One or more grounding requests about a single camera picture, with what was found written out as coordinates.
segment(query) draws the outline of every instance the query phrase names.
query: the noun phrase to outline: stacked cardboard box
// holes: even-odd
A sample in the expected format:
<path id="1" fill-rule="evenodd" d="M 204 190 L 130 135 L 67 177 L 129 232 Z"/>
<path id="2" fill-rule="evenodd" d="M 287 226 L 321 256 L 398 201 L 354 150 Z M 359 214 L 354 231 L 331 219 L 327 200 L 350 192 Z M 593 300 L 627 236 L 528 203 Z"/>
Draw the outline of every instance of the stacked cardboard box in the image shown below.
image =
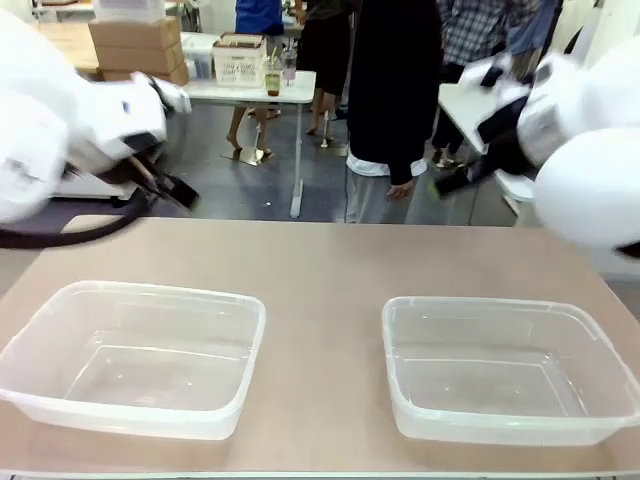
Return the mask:
<path id="1" fill-rule="evenodd" d="M 177 85 L 189 81 L 177 18 L 152 24 L 93 21 L 89 30 L 105 80 L 143 72 Z"/>

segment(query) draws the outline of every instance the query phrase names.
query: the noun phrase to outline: floor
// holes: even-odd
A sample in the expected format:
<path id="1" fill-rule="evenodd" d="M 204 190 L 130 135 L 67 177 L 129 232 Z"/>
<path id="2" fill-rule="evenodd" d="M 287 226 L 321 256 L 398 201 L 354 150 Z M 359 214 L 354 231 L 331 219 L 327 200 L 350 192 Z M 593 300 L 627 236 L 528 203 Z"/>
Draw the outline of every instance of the floor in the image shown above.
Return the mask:
<path id="1" fill-rule="evenodd" d="M 231 107 L 194 106 L 180 156 L 170 159 L 168 169 L 187 181 L 201 195 L 193 212 L 197 218 L 290 221 L 289 209 L 293 187 L 295 152 L 295 110 L 283 109 L 282 116 L 269 122 L 269 145 L 275 156 L 259 167 L 232 162 L 222 157 L 229 153 L 225 140 L 231 120 Z M 305 125 L 310 121 L 305 114 Z M 338 142 L 346 141 L 344 121 L 332 122 Z M 240 143 L 251 145 L 255 122 L 246 119 Z M 345 214 L 344 158 L 316 153 L 318 139 L 305 137 L 302 150 L 302 175 L 305 181 L 302 211 L 297 221 L 342 222 Z M 435 201 L 427 190 L 431 172 L 418 183 L 409 220 L 414 224 L 454 224 L 469 222 L 480 226 L 511 226 L 513 212 L 493 181 L 484 184 L 478 195 L 463 192 L 455 201 Z M 60 231 L 73 217 L 86 214 L 119 215 L 123 208 L 94 201 L 56 200 L 40 214 L 21 222 L 15 228 L 25 231 Z M 158 205 L 153 215 L 186 216 L 186 212 L 170 204 Z M 17 279 L 35 258 L 32 252 L 1 252 L 0 292 Z M 640 286 L 616 283 L 612 288 L 640 318 Z"/>

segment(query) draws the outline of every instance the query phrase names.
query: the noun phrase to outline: white storage box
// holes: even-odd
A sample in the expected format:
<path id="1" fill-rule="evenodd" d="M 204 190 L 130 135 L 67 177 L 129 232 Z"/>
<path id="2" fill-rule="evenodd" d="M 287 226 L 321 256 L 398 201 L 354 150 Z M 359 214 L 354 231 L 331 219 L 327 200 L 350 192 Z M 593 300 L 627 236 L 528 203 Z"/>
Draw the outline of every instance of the white storage box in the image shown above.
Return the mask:
<path id="1" fill-rule="evenodd" d="M 242 412 L 265 322 L 251 297 L 75 283 L 0 353 L 0 395 L 53 425 L 222 440 Z"/>
<path id="2" fill-rule="evenodd" d="M 93 0 L 100 22 L 154 23 L 166 16 L 164 0 Z"/>
<path id="3" fill-rule="evenodd" d="M 225 33 L 213 44 L 213 61 L 218 85 L 264 87 L 266 39 L 262 35 Z"/>
<path id="4" fill-rule="evenodd" d="M 638 381 L 571 305 L 396 298 L 383 338 L 396 424 L 410 438 L 592 445 L 640 423 Z"/>
<path id="5" fill-rule="evenodd" d="M 218 35 L 206 33 L 182 33 L 182 50 L 187 63 L 193 62 L 195 76 L 191 80 L 211 80 L 213 78 L 213 44 Z"/>

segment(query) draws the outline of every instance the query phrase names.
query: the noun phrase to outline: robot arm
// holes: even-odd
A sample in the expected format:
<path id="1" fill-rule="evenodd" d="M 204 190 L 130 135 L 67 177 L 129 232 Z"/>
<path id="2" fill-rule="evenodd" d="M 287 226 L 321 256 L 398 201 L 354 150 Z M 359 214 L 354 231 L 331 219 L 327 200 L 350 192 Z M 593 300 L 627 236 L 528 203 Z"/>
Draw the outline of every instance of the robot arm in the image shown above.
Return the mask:
<path id="1" fill-rule="evenodd" d="M 3 10 L 0 40 L 20 45 L 0 59 L 0 225 L 39 211 L 70 172 L 137 183 L 145 192 L 132 209 L 138 216 L 158 197 L 193 206 L 197 194 L 155 166 L 167 116 L 190 112 L 182 89 L 143 74 L 128 82 L 89 82 L 44 37 Z M 0 247 L 43 248 L 94 237 L 3 230 Z"/>
<path id="2" fill-rule="evenodd" d="M 638 52 L 636 37 L 588 70 L 552 53 L 532 88 L 505 78 L 500 61 L 473 65 L 463 82 L 498 89 L 498 111 L 478 128 L 487 151 L 436 181 L 436 190 L 447 195 L 497 169 L 537 173 L 535 208 L 545 226 L 571 242 L 640 258 Z"/>

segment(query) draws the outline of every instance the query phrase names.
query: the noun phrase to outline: white shirt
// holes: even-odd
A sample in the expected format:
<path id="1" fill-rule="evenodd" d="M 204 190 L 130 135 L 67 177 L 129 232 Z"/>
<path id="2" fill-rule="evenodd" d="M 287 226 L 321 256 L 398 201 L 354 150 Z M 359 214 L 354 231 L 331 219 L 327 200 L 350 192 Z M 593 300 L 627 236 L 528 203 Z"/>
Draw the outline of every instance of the white shirt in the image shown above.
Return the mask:
<path id="1" fill-rule="evenodd" d="M 388 177 L 391 175 L 389 165 L 360 160 L 351 153 L 351 149 L 349 149 L 349 156 L 347 157 L 347 167 L 349 167 L 353 173 L 364 177 Z M 424 158 L 416 160 L 411 164 L 411 175 L 413 175 L 414 178 L 419 177 L 426 171 L 427 162 L 424 161 Z"/>

